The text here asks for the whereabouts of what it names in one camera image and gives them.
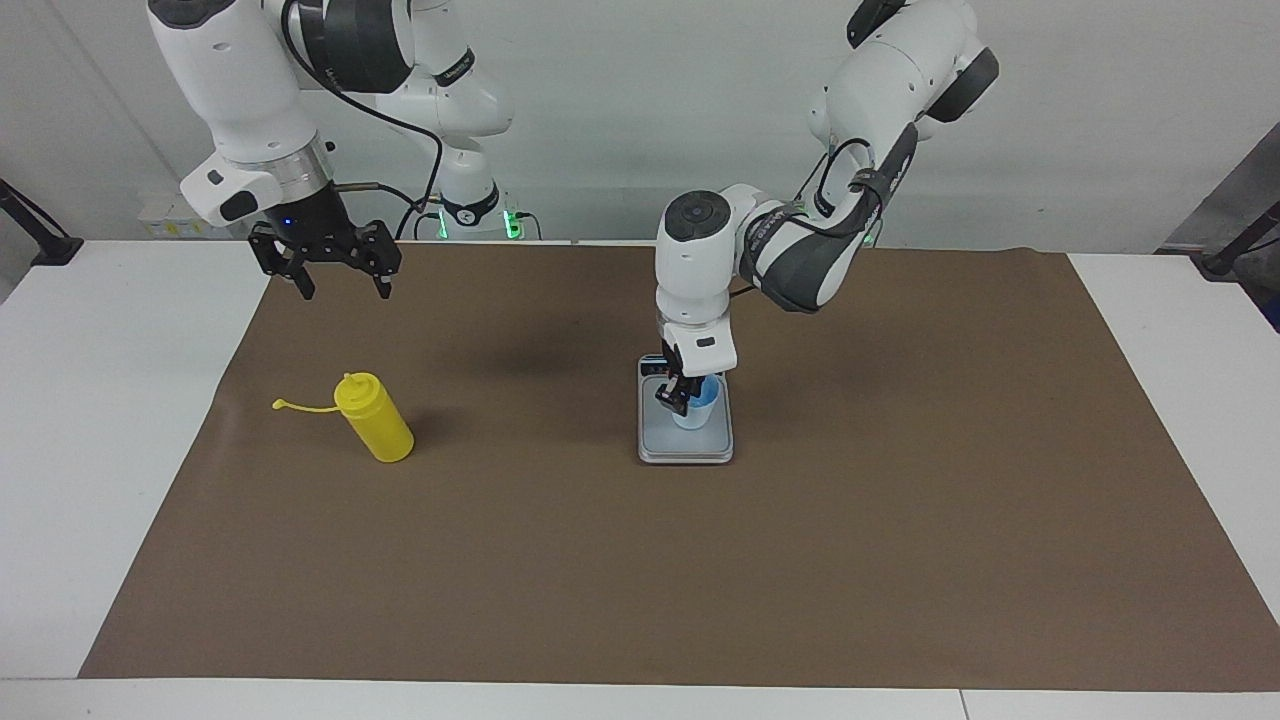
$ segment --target white tabletop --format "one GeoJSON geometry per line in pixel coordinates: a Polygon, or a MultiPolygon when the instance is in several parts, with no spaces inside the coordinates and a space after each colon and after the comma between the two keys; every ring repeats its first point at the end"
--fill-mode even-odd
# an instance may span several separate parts
{"type": "MultiPolygon", "coordinates": [[[[1179,258],[1073,256],[1280,618],[1280,338],[1179,258]],[[1215,378],[1224,378],[1222,382],[1215,378]]],[[[99,242],[0,305],[0,720],[1280,717],[1280,694],[600,688],[74,678],[266,279],[241,243],[99,242]]]]}

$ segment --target yellow cap strap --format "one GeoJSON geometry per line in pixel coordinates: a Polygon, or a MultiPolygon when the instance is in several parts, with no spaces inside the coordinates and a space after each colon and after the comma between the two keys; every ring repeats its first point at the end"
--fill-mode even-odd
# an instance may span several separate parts
{"type": "Polygon", "coordinates": [[[303,407],[302,405],[294,405],[287,400],[276,400],[271,404],[271,410],[297,410],[298,413],[311,413],[315,415],[325,415],[328,413],[339,413],[338,407],[303,407]]]}

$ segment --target table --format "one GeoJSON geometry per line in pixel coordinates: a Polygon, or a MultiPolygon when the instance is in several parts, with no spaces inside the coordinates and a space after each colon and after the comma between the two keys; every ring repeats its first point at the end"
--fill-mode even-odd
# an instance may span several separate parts
{"type": "MultiPolygon", "coordinates": [[[[1184,259],[1071,260],[1280,618],[1280,338],[1184,259]]],[[[1280,716],[1280,694],[70,680],[265,283],[239,243],[97,242],[0,305],[0,678],[27,679],[0,683],[0,719],[1280,716]]]]}

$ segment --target yellow bottle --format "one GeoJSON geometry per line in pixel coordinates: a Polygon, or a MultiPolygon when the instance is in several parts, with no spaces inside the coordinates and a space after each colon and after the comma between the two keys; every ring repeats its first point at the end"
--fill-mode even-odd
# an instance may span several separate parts
{"type": "Polygon", "coordinates": [[[399,410],[383,387],[381,380],[369,373],[344,375],[333,391],[337,407],[302,407],[276,400],[275,410],[285,407],[302,413],[342,413],[360,439],[381,462],[399,462],[413,451],[413,433],[404,424],[399,410]]]}

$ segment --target white cup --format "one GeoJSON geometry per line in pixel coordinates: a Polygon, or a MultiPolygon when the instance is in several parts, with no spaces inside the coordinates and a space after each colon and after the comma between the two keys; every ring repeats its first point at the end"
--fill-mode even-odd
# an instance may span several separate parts
{"type": "Polygon", "coordinates": [[[716,405],[719,404],[721,380],[718,375],[707,375],[703,380],[703,392],[698,397],[689,398],[689,415],[681,416],[672,413],[676,424],[686,430],[700,430],[712,419],[716,405]]]}

